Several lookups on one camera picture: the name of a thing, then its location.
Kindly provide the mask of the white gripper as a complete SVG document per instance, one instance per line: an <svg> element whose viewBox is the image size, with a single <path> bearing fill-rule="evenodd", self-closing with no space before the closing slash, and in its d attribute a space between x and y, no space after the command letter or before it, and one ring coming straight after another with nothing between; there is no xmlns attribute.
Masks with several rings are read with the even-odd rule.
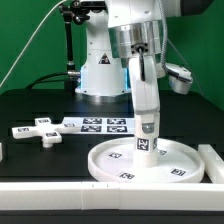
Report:
<svg viewBox="0 0 224 224"><path fill-rule="evenodd" d="M156 64L150 55L144 56L145 80L141 79L140 57L129 60L129 76L135 118L135 136L157 138L159 136L160 100Z"/></svg>

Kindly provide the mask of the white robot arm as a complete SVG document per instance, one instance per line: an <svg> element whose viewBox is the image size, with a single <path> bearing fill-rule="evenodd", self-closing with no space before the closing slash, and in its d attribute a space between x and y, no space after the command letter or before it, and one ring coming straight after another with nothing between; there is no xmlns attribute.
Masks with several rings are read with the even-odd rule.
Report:
<svg viewBox="0 0 224 224"><path fill-rule="evenodd" d="M82 0L87 10L104 10L109 50L129 71L135 113L135 136L159 136L160 101L157 78L169 74L185 94L192 77L181 75L165 62L168 17L203 13L214 0Z"/></svg>

